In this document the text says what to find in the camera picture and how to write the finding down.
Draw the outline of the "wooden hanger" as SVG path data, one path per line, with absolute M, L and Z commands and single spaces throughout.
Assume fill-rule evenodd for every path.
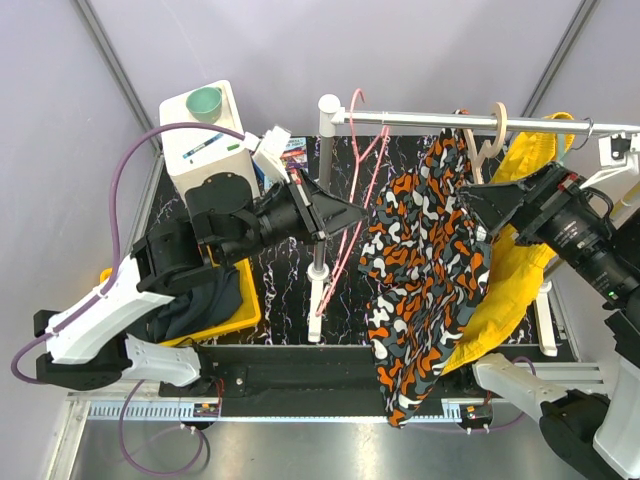
M 463 129 L 467 146 L 468 158 L 471 164 L 473 182 L 477 185 L 483 184 L 482 166 L 487 159 L 495 158 L 505 143 L 507 132 L 507 109 L 502 102 L 496 102 L 492 109 L 492 115 L 497 121 L 496 135 L 493 141 L 485 140 L 480 150 L 477 150 L 474 134 L 471 129 Z

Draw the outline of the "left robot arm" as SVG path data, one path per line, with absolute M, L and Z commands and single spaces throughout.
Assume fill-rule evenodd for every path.
M 366 216 L 301 170 L 259 198 L 244 177 L 214 174 L 184 200 L 187 218 L 154 227 L 91 294 L 64 312 L 35 313 L 35 334 L 46 343 L 36 360 L 37 381 L 89 391 L 121 379 L 145 380 L 208 394 L 216 372 L 202 354 L 140 340 L 127 327 L 224 267 L 287 238 L 315 245 Z

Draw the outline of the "orange camouflage shorts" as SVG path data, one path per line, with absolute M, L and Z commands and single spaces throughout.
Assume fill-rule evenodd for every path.
M 458 197 L 472 179 L 463 132 L 443 128 L 375 202 L 358 269 L 379 288 L 364 319 L 395 428 L 419 411 L 488 292 L 490 242 Z

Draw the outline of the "yellow shorts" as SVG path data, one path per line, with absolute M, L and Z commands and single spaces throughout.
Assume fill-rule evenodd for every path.
M 556 161 L 556 151 L 556 134 L 520 133 L 491 182 L 520 180 Z M 444 368 L 445 375 L 478 360 L 508 339 L 536 299 L 544 270 L 554 256 L 555 252 L 544 244 L 517 246 L 515 229 L 510 225 L 502 229 L 492 245 L 488 292 Z

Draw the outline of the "mint green hanger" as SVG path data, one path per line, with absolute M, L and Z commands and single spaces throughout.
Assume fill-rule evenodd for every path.
M 565 156 L 571 150 L 575 136 L 573 134 L 560 133 L 556 135 L 557 151 L 556 161 L 563 163 Z

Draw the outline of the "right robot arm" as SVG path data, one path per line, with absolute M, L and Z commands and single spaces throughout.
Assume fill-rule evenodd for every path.
M 517 244 L 548 245 L 600 294 L 620 358 L 612 397 L 549 383 L 501 354 L 459 366 L 455 387 L 470 397 L 489 390 L 511 402 L 588 479 L 638 478 L 639 215 L 614 227 L 590 205 L 592 197 L 609 197 L 556 162 L 517 181 L 462 187 L 459 197 L 488 233 L 509 224 Z

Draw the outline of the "dark navy shorts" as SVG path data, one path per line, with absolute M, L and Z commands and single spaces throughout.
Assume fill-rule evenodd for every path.
M 194 287 L 147 314 L 142 323 L 143 339 L 161 343 L 218 326 L 229 320 L 242 303 L 239 271 L 235 267 L 216 268 L 211 282 Z

